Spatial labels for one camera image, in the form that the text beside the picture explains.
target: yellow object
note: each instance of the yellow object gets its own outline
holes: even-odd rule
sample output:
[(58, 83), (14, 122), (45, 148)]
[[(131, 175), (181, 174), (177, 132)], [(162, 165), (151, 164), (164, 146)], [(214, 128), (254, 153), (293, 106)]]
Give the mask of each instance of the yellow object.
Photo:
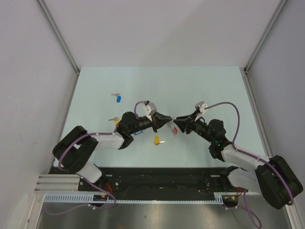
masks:
[(154, 137), (154, 144), (158, 145), (160, 143), (159, 136)]

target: white work surface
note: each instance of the white work surface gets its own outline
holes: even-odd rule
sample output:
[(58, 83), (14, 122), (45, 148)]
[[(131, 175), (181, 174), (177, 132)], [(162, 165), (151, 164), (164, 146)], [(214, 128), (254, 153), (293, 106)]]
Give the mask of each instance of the white work surface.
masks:
[[(120, 93), (121, 102), (111, 95)], [(265, 155), (242, 76), (238, 67), (105, 67), (82, 68), (64, 127), (66, 136), (75, 126), (88, 132), (112, 132), (114, 121), (133, 111), (138, 101), (150, 100), (159, 113), (173, 117), (189, 115), (194, 105), (229, 101), (240, 111), (241, 126), (236, 144), (259, 155)], [(143, 104), (138, 106), (144, 116)], [(235, 109), (221, 105), (208, 110), (212, 119), (224, 122), (227, 138), (232, 140), (237, 125)], [(155, 146), (158, 135), (163, 144)], [(209, 143), (196, 133), (173, 135), (166, 125), (154, 133), (152, 128), (139, 135), (123, 150), (95, 151), (90, 161), (99, 167), (226, 167), (229, 163), (213, 159)]]

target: shiny floor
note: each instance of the shiny floor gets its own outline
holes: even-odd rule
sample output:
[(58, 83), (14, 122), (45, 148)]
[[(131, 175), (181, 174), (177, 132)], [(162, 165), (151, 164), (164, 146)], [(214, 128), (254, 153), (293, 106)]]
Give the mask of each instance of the shiny floor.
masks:
[[(244, 206), (243, 198), (239, 206)], [(291, 229), (285, 208), (276, 210), (261, 197), (249, 196), (251, 210), (263, 229)], [(49, 212), (62, 212), (77, 204), (48, 203)], [(61, 216), (41, 213), (38, 229), (255, 229), (247, 212), (226, 211), (220, 205), (120, 204), (109, 210), (82, 207)]]

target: blue object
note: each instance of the blue object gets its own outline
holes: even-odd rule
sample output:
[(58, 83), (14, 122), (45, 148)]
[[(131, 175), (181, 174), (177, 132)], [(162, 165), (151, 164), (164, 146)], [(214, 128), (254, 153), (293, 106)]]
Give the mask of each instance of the blue object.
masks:
[(134, 133), (134, 135), (139, 135), (140, 133), (142, 133), (142, 130), (140, 130), (139, 132)]

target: metal beam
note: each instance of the metal beam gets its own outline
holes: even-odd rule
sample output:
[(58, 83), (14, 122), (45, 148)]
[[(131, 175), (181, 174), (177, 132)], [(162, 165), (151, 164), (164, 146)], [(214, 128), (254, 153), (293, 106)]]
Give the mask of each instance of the metal beam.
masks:
[(261, 36), (257, 46), (254, 49), (254, 52), (252, 53), (248, 63), (245, 66), (245, 72), (248, 73), (249, 69), (251, 68), (251, 65), (253, 63), (253, 61), (256, 59), (256, 57), (258, 56), (260, 50), (262, 49), (263, 45), (266, 43), (272, 29), (274, 28), (276, 22), (278, 21), (280, 15), (282, 14), (285, 6), (287, 5), (289, 0), (281, 0), (281, 2), (277, 5), (263, 35)]
[(44, 0), (35, 0), (38, 4), (38, 7), (40, 8), (45, 20), (47, 21), (48, 25), (50, 26), (56, 40), (58, 41), (61, 49), (63, 50), (64, 54), (66, 55), (66, 57), (68, 58), (71, 67), (73, 68), (73, 70), (75, 71), (75, 73), (78, 75), (80, 72), (80, 69), (78, 68), (68, 46), (67, 43), (65, 42), (64, 38), (61, 35), (61, 32), (59, 31), (46, 3), (44, 2)]

